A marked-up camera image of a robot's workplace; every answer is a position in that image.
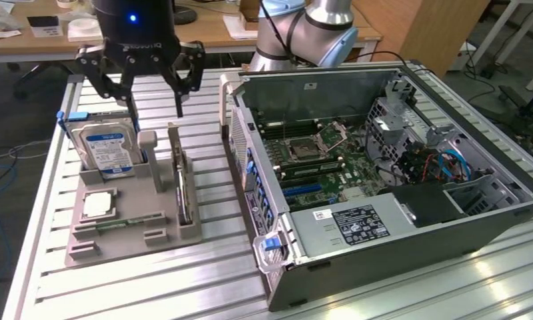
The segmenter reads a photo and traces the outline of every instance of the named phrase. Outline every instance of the blue hard drive label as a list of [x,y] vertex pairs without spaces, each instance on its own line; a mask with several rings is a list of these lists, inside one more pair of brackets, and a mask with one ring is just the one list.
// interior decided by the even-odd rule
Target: blue hard drive label
[[125,142],[126,140],[121,133],[86,137],[90,156],[101,172],[118,174],[132,170],[130,155],[128,150],[122,148]]

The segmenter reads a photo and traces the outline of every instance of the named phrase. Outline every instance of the motherboard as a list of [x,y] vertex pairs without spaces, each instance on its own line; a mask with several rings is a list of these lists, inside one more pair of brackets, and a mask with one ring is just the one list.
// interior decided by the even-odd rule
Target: motherboard
[[262,142],[290,211],[370,197],[386,187],[357,125],[329,119],[260,127],[272,138]]

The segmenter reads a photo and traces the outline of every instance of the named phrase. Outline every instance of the hard drive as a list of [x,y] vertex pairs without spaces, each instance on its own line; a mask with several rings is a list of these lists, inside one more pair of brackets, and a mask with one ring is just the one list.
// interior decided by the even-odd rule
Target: hard drive
[[60,124],[74,144],[85,170],[98,169],[104,179],[134,175],[144,162],[137,146],[137,126],[126,111],[72,112]]

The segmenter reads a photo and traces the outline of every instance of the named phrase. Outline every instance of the hard disk label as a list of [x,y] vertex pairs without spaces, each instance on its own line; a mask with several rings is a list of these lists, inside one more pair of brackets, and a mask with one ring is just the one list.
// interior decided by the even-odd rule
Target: hard disk label
[[333,217],[344,240],[349,245],[357,245],[389,235],[381,218],[370,205],[333,212]]
[[122,148],[125,142],[121,133],[86,137],[86,144],[101,172],[121,173],[132,169],[130,154]]

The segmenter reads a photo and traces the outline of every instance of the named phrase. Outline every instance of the green circuit board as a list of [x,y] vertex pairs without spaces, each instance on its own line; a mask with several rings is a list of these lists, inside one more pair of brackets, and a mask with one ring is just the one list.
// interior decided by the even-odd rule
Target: green circuit board
[[[288,168],[281,170],[286,176],[278,176],[282,191],[321,187],[313,192],[285,196],[292,211],[345,202],[356,197],[370,197],[386,187],[376,165],[360,148],[356,128],[346,128],[336,121],[318,123],[322,128],[314,135],[264,140],[270,162]],[[312,165],[332,159],[333,162]],[[333,166],[332,172],[324,173],[320,170],[324,166]],[[290,172],[304,174],[288,177]]]

